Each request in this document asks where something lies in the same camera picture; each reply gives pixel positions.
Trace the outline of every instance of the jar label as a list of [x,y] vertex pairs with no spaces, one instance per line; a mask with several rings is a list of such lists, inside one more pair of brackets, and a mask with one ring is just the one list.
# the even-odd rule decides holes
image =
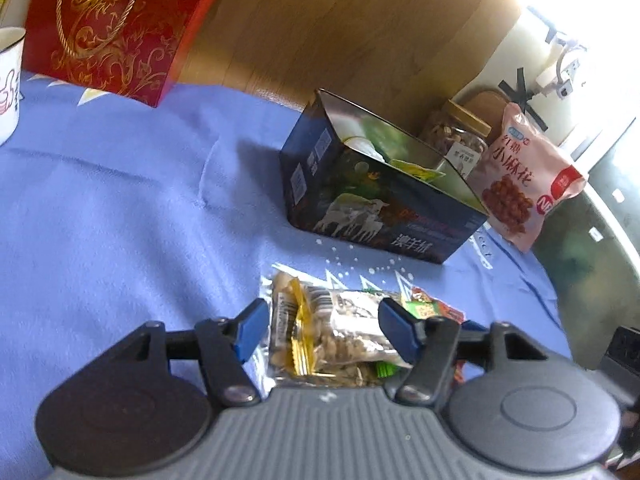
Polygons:
[[467,178],[478,163],[478,160],[480,160],[480,153],[466,147],[464,144],[454,142],[445,158],[458,170],[462,178]]

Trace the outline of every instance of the red gift bag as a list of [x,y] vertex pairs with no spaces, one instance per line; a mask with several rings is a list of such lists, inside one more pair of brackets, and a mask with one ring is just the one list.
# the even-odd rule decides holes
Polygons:
[[31,0],[23,67],[157,106],[213,0]]

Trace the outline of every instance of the wooden cabinet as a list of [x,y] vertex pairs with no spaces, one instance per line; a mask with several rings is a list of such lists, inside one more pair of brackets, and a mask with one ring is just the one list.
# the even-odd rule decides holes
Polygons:
[[515,0],[217,0],[180,80],[295,106],[322,87],[417,133],[519,13]]

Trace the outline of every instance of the metal screw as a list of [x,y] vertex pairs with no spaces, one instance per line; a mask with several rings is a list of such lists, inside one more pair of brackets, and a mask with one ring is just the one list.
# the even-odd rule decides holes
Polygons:
[[242,404],[254,400],[255,392],[248,386],[229,386],[225,389],[225,398],[234,404]]
[[423,404],[431,400],[430,394],[426,394],[415,388],[414,386],[403,386],[400,390],[400,396],[402,400],[410,402],[411,404]]

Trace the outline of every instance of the black device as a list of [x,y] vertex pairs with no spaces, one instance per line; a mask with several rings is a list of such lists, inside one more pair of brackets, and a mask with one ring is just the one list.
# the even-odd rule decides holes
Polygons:
[[[628,384],[507,323],[418,320],[389,299],[379,321],[411,370],[384,387],[274,388],[265,400],[242,368],[268,328],[264,301],[184,332],[147,322],[41,403],[49,479],[613,478],[602,462],[620,406],[635,403]],[[171,375],[176,359],[199,362],[206,394]],[[452,390],[458,359],[485,373]]]

